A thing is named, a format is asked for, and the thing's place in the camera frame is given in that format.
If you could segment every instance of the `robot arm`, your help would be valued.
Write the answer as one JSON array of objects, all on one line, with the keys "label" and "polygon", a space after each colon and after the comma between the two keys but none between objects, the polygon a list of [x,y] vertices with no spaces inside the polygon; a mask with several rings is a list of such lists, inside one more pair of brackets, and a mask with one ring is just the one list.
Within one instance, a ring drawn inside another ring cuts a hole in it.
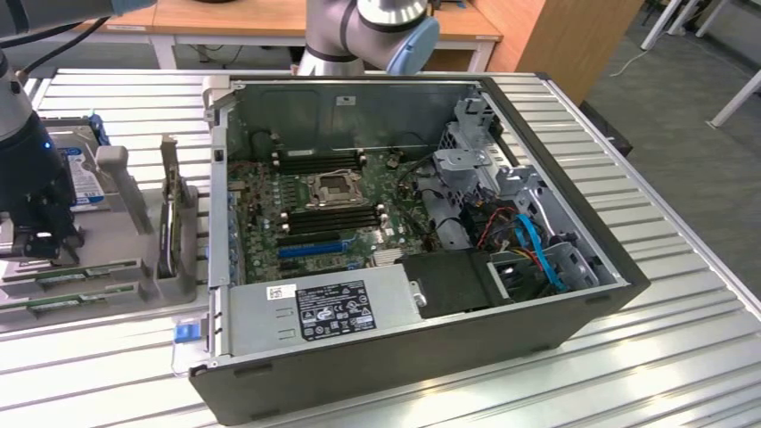
[{"label": "robot arm", "polygon": [[[438,39],[427,0],[303,0],[306,53],[299,74],[354,75],[366,61],[390,74],[414,74]],[[0,37],[122,14],[155,0],[0,0]],[[0,213],[13,242],[0,259],[78,262],[82,245],[69,206],[74,191],[37,114],[0,50]]]},{"label": "robot arm", "polygon": [[1,0],[0,37],[122,15],[154,3],[155,0]]},{"label": "robot arm", "polygon": [[427,0],[309,0],[298,74],[350,76],[367,62],[389,74],[419,71],[438,41]]},{"label": "robot arm", "polygon": [[[155,0],[0,0],[0,37],[25,34],[150,6]],[[73,225],[69,170],[31,110],[0,50],[0,212],[13,222],[13,242],[0,259],[75,264],[82,236]]]}]

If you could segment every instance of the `white table leg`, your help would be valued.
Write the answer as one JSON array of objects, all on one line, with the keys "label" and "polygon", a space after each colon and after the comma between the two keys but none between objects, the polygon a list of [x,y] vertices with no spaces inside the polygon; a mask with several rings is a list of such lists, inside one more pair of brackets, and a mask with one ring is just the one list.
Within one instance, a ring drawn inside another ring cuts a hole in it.
[{"label": "white table leg", "polygon": [[715,17],[718,16],[719,12],[722,11],[722,8],[726,6],[727,3],[729,0],[719,0],[718,4],[713,8],[711,14],[705,19],[705,22],[702,22],[698,32],[694,33],[697,37],[702,37],[705,35],[705,32],[709,30],[709,26],[713,24],[713,20],[715,20]]},{"label": "white table leg", "polygon": [[663,13],[661,13],[661,17],[657,19],[655,26],[653,27],[653,29],[650,29],[650,32],[646,35],[645,42],[642,42],[642,44],[639,45],[639,48],[643,51],[647,51],[655,44],[655,39],[659,36],[663,27],[666,26],[666,22],[667,19],[670,18],[670,15],[673,15],[674,11],[677,10],[678,3],[679,3],[678,0],[670,0],[666,10],[663,11]]},{"label": "white table leg", "polygon": [[177,70],[174,59],[174,36],[167,34],[150,34],[150,44],[158,59],[158,68],[162,70]]},{"label": "white table leg", "polygon": [[482,73],[486,71],[486,66],[489,65],[490,54],[494,51],[494,42],[478,42],[478,47],[473,51],[473,56],[470,57],[470,64],[467,66],[467,72]]},{"label": "white table leg", "polygon": [[717,128],[721,125],[723,125],[723,122],[737,111],[742,103],[747,101],[747,98],[750,98],[750,95],[753,95],[753,93],[755,92],[755,90],[758,90],[758,88],[761,88],[761,71],[755,73],[747,84],[742,87],[742,89],[734,96],[733,100],[723,106],[722,110],[718,112],[713,120],[709,122],[709,124],[713,127]]},{"label": "white table leg", "polygon": [[698,4],[698,0],[689,0],[687,1],[687,5],[681,10],[681,13],[678,14],[678,17],[674,20],[674,23],[670,24],[670,29],[667,29],[667,34],[670,36],[675,36],[678,34],[678,31],[681,30],[681,26],[685,25],[685,22],[687,21],[689,17],[691,16],[691,13],[694,11],[694,6],[697,4]]}]

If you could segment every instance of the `blue cable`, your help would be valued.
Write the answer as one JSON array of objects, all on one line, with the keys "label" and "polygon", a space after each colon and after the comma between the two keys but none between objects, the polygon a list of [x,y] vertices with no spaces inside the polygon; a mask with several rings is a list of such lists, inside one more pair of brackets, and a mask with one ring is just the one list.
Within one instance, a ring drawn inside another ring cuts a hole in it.
[{"label": "blue cable", "polygon": [[[538,262],[541,263],[542,268],[545,269],[546,279],[549,280],[549,283],[555,286],[558,292],[565,292],[567,288],[559,281],[555,270],[551,268],[549,262],[546,261],[545,251],[542,250],[542,240],[538,237],[538,233],[535,232],[534,224],[531,223],[530,218],[525,216],[525,214],[518,214],[515,217],[523,224],[525,230],[527,231],[527,235],[531,238],[531,245],[534,247],[535,258],[538,259]],[[515,230],[515,232],[517,232],[515,235],[518,237],[518,242],[521,243],[521,246],[525,247],[527,242],[523,238],[523,232],[521,231],[519,228]]]}]

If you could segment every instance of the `metal table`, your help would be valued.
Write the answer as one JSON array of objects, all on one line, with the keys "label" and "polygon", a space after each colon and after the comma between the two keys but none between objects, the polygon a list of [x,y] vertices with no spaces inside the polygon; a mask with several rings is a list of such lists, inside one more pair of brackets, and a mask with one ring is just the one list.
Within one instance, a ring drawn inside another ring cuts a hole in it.
[{"label": "metal table", "polygon": [[[98,109],[113,143],[130,150],[130,171],[143,187],[158,185],[162,174],[159,133],[177,134],[182,174],[202,186],[209,137],[197,73],[61,70],[27,90],[45,116]],[[555,350],[246,426],[759,422],[758,301],[555,85],[531,74],[493,77],[651,287]],[[503,139],[526,161],[511,137]],[[198,222],[207,230],[205,215]],[[171,317],[202,308],[198,301],[0,335],[0,426],[214,426],[169,364]]]}]

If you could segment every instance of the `wooden cabinet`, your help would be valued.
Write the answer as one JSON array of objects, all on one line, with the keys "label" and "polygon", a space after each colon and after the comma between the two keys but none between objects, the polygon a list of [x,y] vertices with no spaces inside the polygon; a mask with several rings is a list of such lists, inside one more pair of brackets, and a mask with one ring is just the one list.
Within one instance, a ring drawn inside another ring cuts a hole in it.
[{"label": "wooden cabinet", "polygon": [[643,0],[470,2],[502,33],[489,71],[542,71],[581,103]]}]

